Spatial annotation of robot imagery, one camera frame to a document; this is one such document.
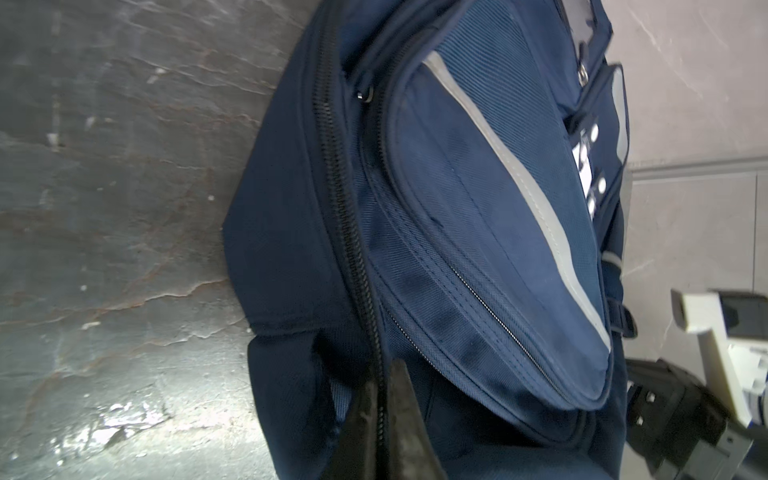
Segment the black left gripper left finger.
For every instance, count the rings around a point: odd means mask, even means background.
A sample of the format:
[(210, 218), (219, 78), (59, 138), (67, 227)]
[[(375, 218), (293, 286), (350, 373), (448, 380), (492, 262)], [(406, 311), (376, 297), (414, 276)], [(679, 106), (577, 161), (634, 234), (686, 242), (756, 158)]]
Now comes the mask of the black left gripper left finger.
[(369, 380), (355, 394), (322, 480), (377, 478), (378, 393)]

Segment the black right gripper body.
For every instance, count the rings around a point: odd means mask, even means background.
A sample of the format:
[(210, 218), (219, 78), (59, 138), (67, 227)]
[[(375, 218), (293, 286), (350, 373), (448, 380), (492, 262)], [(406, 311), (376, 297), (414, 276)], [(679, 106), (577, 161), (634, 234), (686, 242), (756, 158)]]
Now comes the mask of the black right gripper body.
[(767, 428), (741, 425), (695, 376), (629, 360), (627, 443), (655, 479), (765, 479)]

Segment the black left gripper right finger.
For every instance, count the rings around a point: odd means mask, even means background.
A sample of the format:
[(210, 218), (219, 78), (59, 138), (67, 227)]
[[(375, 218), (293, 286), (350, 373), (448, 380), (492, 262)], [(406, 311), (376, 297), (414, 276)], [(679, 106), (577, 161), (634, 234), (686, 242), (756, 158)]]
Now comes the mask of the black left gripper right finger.
[(388, 390), (388, 478), (395, 480), (445, 480), (432, 447), (415, 396), (406, 363), (390, 366)]

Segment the navy blue student backpack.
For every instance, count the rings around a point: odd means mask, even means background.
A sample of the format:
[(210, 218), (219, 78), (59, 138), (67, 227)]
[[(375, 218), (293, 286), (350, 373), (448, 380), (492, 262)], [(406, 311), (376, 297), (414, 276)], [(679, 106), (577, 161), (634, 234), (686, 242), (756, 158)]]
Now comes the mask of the navy blue student backpack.
[(223, 224), (281, 479), (403, 360), (447, 479), (615, 479), (629, 124), (598, 1), (324, 1)]

